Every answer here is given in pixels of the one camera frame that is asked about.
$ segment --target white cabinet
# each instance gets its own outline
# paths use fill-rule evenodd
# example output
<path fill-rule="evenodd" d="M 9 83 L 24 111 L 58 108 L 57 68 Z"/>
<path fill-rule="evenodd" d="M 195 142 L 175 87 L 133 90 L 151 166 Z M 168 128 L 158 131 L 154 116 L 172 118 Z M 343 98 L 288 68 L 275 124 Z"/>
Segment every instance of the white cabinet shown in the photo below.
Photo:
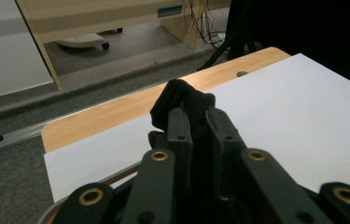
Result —
<path fill-rule="evenodd" d="M 13 0 L 0 0 L 0 96 L 52 82 Z"/>

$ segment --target white sheet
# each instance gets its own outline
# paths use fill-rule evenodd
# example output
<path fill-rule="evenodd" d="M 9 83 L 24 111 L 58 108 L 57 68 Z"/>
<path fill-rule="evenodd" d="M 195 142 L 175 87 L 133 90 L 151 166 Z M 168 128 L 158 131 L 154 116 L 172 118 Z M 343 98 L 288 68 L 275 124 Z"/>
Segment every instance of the white sheet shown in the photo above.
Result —
<path fill-rule="evenodd" d="M 298 54 L 211 89 L 248 147 L 273 154 L 301 185 L 350 184 L 350 81 Z M 54 201 L 140 161 L 149 115 L 45 155 Z"/>

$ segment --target chair wheel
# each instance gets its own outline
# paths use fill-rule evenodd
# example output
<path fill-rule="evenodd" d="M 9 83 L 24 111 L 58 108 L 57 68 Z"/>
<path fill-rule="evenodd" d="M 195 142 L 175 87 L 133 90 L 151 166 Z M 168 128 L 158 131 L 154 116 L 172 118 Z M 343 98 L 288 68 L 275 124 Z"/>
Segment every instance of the chair wheel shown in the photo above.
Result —
<path fill-rule="evenodd" d="M 110 45 L 108 44 L 108 42 L 105 42 L 104 44 L 102 44 L 102 48 L 108 49 L 108 48 L 110 48 Z"/>

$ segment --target wooden table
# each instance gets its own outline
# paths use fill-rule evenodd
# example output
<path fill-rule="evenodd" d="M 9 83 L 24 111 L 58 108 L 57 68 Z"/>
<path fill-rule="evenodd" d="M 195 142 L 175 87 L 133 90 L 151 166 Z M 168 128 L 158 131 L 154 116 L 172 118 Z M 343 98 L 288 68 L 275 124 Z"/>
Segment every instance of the wooden table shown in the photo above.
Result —
<path fill-rule="evenodd" d="M 253 72 L 290 57 L 276 48 L 267 48 L 182 77 L 199 91 L 206 91 L 237 78 L 238 72 Z M 130 93 L 118 99 L 54 120 L 42 130 L 46 153 L 113 128 L 149 112 L 161 95 L 164 84 Z"/>

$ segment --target brass screw hole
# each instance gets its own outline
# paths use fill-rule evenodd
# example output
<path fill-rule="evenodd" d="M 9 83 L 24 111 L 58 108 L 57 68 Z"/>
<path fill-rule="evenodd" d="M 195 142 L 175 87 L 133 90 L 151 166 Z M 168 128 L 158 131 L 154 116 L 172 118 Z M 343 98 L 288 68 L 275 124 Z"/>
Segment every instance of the brass screw hole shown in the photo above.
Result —
<path fill-rule="evenodd" d="M 334 195 L 341 201 L 345 203 L 350 204 L 350 189 L 348 188 L 342 188 L 342 187 L 335 187 L 334 190 Z"/>
<path fill-rule="evenodd" d="M 78 198 L 78 202 L 90 206 L 100 202 L 103 198 L 103 191 L 98 188 L 87 189 Z"/>
<path fill-rule="evenodd" d="M 151 154 L 151 159 L 154 161 L 164 161 L 168 159 L 168 153 L 163 151 L 157 151 Z"/>
<path fill-rule="evenodd" d="M 266 159 L 264 154 L 257 151 L 249 152 L 248 157 L 254 161 L 264 161 Z"/>

